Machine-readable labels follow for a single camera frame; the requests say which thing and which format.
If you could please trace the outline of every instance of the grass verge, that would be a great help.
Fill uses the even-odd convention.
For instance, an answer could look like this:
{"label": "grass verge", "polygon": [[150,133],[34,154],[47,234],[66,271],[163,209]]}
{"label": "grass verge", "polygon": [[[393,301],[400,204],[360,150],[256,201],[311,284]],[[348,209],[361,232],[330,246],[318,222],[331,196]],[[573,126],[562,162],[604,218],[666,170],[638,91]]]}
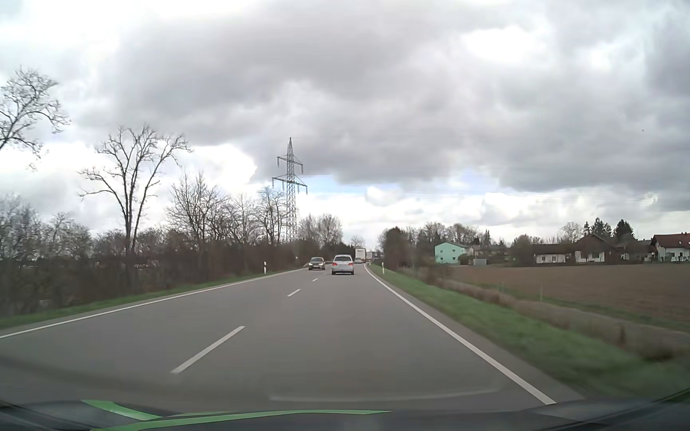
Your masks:
{"label": "grass verge", "polygon": [[[268,272],[270,274],[276,274],[282,271]],[[262,277],[264,274],[251,274],[251,275],[239,275],[236,277],[228,277],[225,279],[219,279],[215,281],[208,281],[206,283],[201,283],[198,285],[180,285],[174,289],[168,289],[164,291],[154,291],[148,292],[140,295],[123,296],[114,299],[104,299],[102,301],[95,301],[89,304],[76,305],[74,307],[57,308],[54,310],[46,310],[39,313],[33,314],[21,314],[18,316],[12,316],[9,318],[0,318],[0,329],[14,328],[24,324],[31,324],[36,322],[41,322],[44,320],[51,320],[56,318],[64,318],[66,316],[71,316],[73,314],[87,313],[88,311],[100,310],[103,308],[115,307],[117,305],[130,304],[132,302],[144,301],[146,299],[154,299],[162,296],[175,295],[178,293],[183,293],[187,291],[194,291],[197,289],[209,288],[217,285],[226,285],[228,283],[235,283],[236,281],[254,279],[256,277]]]}
{"label": "grass verge", "polygon": [[677,364],[648,362],[602,341],[393,271],[373,272],[586,397],[660,398],[690,387],[690,372]]}

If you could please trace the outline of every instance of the brown field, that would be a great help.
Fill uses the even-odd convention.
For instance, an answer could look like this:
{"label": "brown field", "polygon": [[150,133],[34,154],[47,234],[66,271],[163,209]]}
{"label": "brown field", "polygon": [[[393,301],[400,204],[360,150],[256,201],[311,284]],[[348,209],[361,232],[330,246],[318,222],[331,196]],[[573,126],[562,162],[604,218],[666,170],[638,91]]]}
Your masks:
{"label": "brown field", "polygon": [[690,264],[455,267],[451,277],[534,298],[542,287],[546,301],[690,331]]}

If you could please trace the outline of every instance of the house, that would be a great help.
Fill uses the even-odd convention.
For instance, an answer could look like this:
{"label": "house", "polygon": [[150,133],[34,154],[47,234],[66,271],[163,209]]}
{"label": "house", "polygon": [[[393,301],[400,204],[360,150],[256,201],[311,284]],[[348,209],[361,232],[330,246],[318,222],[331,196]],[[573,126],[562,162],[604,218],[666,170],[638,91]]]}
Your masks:
{"label": "house", "polygon": [[620,248],[602,236],[590,233],[576,240],[572,245],[576,263],[606,262],[621,260]]}
{"label": "house", "polygon": [[651,245],[659,261],[690,261],[690,233],[654,235]]}
{"label": "house", "polygon": [[508,253],[506,245],[492,244],[481,246],[481,255],[485,257],[504,256]]}
{"label": "house", "polygon": [[620,258],[624,261],[644,262],[654,259],[656,249],[651,246],[650,239],[634,239],[619,244],[622,252]]}
{"label": "house", "polygon": [[480,245],[470,245],[465,252],[474,259],[483,256],[483,249]]}
{"label": "house", "polygon": [[459,256],[466,254],[469,249],[467,245],[444,241],[436,245],[436,263],[459,265]]}
{"label": "house", "polygon": [[534,244],[531,249],[537,265],[566,263],[571,259],[571,244]]}

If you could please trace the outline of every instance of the asphalt road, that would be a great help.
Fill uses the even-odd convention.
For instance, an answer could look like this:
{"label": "asphalt road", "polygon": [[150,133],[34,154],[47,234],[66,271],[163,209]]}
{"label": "asphalt road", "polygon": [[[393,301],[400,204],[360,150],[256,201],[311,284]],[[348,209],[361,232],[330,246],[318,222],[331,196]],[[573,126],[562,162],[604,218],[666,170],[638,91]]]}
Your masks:
{"label": "asphalt road", "polygon": [[362,265],[117,309],[0,332],[41,328],[0,338],[0,399],[199,411],[511,410],[580,398]]}

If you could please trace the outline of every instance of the truck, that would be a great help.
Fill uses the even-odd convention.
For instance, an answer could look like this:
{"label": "truck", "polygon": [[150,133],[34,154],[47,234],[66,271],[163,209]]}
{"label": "truck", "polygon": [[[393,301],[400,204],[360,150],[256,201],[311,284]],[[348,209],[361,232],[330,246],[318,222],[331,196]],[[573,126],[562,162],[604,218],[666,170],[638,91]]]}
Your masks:
{"label": "truck", "polygon": [[356,249],[356,262],[363,263],[367,259],[366,249]]}

